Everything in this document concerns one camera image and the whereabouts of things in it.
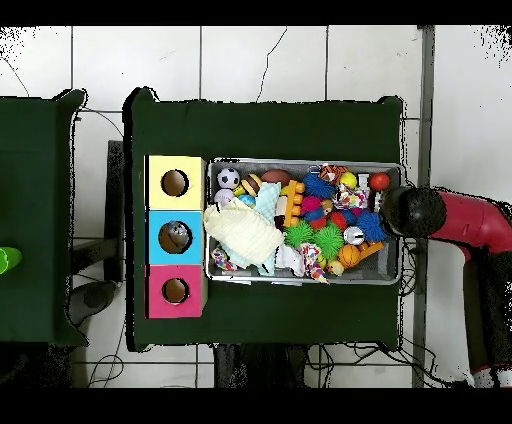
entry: green object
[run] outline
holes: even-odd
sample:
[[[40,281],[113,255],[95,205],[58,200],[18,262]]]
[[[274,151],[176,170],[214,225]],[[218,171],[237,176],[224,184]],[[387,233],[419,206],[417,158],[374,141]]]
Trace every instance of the green object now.
[[[299,220],[296,227],[285,228],[284,242],[288,246],[299,247],[301,243],[310,242],[313,237],[313,229],[303,219]]]
[[[327,260],[336,258],[343,246],[341,230],[332,222],[315,231],[312,241],[322,250],[322,256]]]
[[[85,93],[0,98],[0,246],[23,262],[0,277],[0,341],[83,345],[67,320],[70,129]]]
[[[134,265],[127,260],[127,337],[147,344],[334,343],[381,341],[396,349],[399,285],[233,284],[211,281],[201,318],[144,317],[144,155],[254,157],[320,161],[400,162],[396,97],[381,103],[233,104],[155,102],[149,89],[132,93],[131,189]],[[126,124],[128,116],[124,115]],[[125,126],[125,139],[129,139]]]
[[[21,252],[14,247],[0,247],[0,274],[13,269],[21,262]]]

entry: green spiky ball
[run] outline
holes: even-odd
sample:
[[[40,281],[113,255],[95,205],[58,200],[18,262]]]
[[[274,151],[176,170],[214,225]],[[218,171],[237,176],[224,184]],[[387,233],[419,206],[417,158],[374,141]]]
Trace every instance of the green spiky ball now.
[[[285,228],[284,231],[286,233],[284,242],[295,249],[297,249],[301,243],[309,243],[313,237],[313,229],[302,219],[299,221],[299,225]]]
[[[325,259],[334,259],[344,244],[343,235],[335,224],[329,222],[324,228],[315,231],[313,243],[322,250],[322,256]]]

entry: yellow box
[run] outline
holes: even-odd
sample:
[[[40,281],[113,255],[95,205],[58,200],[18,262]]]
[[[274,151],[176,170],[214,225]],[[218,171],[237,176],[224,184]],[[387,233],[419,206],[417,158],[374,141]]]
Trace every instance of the yellow box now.
[[[149,208],[152,210],[202,211],[205,162],[190,156],[149,156]],[[175,195],[179,183],[185,191]]]

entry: toy bin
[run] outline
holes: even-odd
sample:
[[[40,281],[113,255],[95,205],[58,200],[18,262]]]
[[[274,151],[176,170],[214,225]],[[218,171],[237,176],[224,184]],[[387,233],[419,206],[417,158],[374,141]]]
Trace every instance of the toy bin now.
[[[216,158],[209,163],[207,168],[208,178],[206,199],[208,204],[213,204],[213,194],[220,189],[216,175],[221,169],[226,167],[236,169],[241,178],[249,173],[262,175],[270,169],[282,169],[287,171],[291,175],[292,179],[302,181],[311,167],[321,166],[327,162],[330,165],[345,166],[354,174],[386,172],[390,177],[390,188],[398,187],[404,183],[405,170],[402,165],[395,163]],[[383,244],[384,248],[367,257],[355,267],[346,269],[340,277],[329,275],[330,283],[390,285],[399,281],[402,272],[401,264],[403,241],[399,237],[388,235]],[[246,284],[250,282],[271,282],[297,285],[302,283],[318,284],[315,280],[306,276],[300,278],[295,277],[289,269],[276,268],[273,276],[259,275],[257,268],[252,265],[245,270],[222,270],[215,265],[215,262],[211,257],[211,252],[215,247],[217,247],[217,245],[217,240],[207,234],[205,243],[205,269],[208,277],[212,280]]]

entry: soccer ball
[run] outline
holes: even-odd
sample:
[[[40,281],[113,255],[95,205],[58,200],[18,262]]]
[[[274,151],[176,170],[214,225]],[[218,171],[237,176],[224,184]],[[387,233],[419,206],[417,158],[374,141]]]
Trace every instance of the soccer ball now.
[[[236,169],[224,168],[217,174],[217,181],[219,182],[220,188],[234,189],[240,184],[240,175]]]

